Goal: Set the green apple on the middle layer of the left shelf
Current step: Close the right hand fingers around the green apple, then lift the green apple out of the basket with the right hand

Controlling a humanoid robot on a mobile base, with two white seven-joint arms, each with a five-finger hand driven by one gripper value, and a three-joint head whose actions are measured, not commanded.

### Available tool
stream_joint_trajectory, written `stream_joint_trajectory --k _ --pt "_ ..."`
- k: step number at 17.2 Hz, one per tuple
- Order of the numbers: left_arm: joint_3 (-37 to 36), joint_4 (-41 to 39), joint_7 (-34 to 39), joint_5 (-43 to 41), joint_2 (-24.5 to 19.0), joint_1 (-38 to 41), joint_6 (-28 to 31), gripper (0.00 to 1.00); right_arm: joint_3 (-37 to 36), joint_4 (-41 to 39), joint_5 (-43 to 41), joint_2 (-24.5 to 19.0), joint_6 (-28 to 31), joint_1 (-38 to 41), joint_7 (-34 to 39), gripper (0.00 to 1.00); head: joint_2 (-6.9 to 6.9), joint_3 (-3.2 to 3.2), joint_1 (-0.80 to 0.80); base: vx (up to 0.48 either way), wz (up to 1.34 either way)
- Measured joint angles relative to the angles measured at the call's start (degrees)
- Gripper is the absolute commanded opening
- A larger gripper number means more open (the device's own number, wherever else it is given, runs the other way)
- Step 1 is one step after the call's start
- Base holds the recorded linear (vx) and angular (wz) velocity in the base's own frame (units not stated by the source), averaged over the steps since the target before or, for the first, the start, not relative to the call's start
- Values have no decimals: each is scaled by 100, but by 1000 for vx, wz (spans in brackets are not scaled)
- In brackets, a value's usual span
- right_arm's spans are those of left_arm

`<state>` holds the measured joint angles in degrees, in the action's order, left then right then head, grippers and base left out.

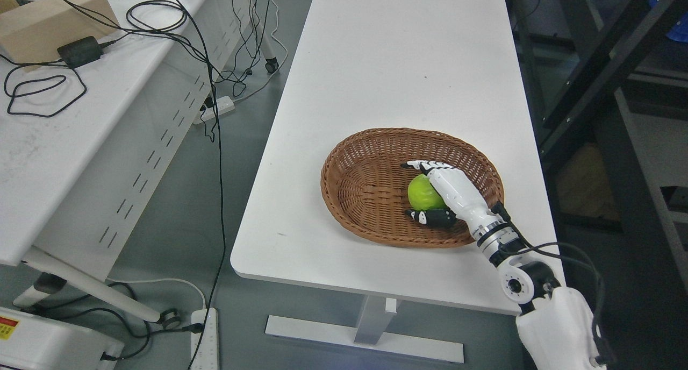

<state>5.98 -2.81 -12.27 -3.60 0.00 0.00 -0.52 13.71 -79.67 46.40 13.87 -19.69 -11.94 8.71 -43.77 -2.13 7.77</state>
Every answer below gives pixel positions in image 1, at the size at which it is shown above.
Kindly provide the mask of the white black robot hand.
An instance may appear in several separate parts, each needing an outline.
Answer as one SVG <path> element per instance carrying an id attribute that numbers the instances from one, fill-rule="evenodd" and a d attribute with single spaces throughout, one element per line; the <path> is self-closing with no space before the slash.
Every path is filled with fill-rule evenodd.
<path id="1" fill-rule="evenodd" d="M 482 237 L 490 225 L 499 223 L 499 218 L 461 169 L 439 161 L 407 161 L 401 167 L 425 174 L 455 218 L 467 224 L 472 237 Z"/>

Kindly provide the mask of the white robot forearm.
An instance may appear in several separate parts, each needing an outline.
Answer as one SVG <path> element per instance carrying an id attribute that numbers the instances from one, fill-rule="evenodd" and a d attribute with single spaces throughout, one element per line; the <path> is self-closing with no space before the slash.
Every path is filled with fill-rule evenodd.
<path id="1" fill-rule="evenodd" d="M 489 212 L 468 219 L 477 246 L 497 268 L 507 299 L 518 304 L 519 338 L 538 369 L 606 369 L 599 328 L 585 297 L 560 283 L 547 262 L 509 223 Z"/>

